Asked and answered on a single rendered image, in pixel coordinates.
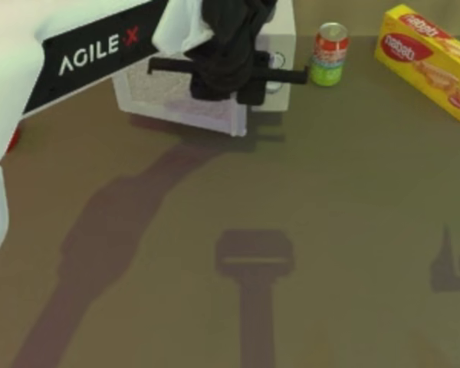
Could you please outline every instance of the biscuit package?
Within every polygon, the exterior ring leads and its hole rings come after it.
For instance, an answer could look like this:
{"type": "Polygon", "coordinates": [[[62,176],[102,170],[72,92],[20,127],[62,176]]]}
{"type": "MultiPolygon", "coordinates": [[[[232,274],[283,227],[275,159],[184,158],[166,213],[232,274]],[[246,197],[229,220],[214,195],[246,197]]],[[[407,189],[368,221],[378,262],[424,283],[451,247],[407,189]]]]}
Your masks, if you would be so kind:
{"type": "Polygon", "coordinates": [[[460,41],[399,5],[385,14],[375,57],[460,120],[460,41]]]}

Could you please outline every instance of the soda can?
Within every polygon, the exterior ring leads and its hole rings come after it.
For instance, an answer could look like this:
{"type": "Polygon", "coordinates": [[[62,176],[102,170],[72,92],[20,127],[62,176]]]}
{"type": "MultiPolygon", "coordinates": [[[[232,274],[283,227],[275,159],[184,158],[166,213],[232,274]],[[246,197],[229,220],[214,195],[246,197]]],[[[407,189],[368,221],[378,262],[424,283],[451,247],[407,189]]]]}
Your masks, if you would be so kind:
{"type": "Polygon", "coordinates": [[[348,45],[346,27],[332,22],[321,25],[310,61],[310,79],[325,87],[339,83],[348,45]]]}

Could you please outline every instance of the red x logo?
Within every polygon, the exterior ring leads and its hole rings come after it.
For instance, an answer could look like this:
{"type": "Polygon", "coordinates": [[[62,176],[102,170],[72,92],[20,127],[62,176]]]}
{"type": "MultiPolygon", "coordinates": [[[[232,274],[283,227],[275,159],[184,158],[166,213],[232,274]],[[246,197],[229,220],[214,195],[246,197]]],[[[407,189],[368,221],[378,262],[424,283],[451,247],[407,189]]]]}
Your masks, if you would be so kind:
{"type": "Polygon", "coordinates": [[[128,37],[123,38],[123,42],[126,46],[130,46],[131,44],[138,42],[138,31],[138,26],[126,30],[126,35],[128,37]]]}

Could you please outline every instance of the white robotic arm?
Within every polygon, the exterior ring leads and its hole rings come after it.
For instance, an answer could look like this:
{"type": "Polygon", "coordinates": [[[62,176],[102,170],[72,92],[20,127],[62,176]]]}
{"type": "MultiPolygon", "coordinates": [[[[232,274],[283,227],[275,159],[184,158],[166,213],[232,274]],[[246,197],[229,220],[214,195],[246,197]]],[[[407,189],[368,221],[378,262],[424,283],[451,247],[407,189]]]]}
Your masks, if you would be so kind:
{"type": "MultiPolygon", "coordinates": [[[[152,35],[153,43],[169,53],[186,51],[209,40],[212,31],[201,19],[201,0],[0,0],[0,161],[24,116],[154,54],[155,48],[150,49],[152,35]],[[126,32],[118,31],[118,25],[126,32]],[[83,33],[71,33],[82,28],[83,33]],[[140,28],[149,40],[140,39],[140,28]],[[78,38],[90,33],[93,39],[99,39],[85,40],[87,44],[82,45],[83,40],[78,38]],[[56,47],[49,57],[45,51],[48,40],[53,40],[56,47]],[[63,40],[78,42],[78,49],[68,50],[63,40]],[[137,41],[145,44],[131,54],[111,57],[137,41]],[[64,54],[58,54],[63,45],[64,54]],[[109,57],[115,64],[110,64],[109,57]],[[101,58],[105,59],[103,67],[95,67],[101,58]],[[86,72],[82,77],[81,68],[86,65],[91,71],[102,70],[86,72]],[[78,83],[68,79],[74,72],[78,73],[78,83]],[[48,84],[53,77],[60,90],[48,84]]],[[[8,207],[0,167],[0,246],[7,230],[8,207]]]]}

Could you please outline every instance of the brown table surface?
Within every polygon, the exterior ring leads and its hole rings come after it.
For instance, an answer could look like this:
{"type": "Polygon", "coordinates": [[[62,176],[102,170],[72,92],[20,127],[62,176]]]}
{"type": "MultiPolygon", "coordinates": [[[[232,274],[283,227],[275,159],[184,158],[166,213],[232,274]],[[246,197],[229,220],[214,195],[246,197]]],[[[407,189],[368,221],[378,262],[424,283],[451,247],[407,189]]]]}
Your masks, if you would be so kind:
{"type": "Polygon", "coordinates": [[[0,368],[460,367],[460,123],[374,42],[244,139],[130,117],[110,83],[26,121],[0,368]]]}

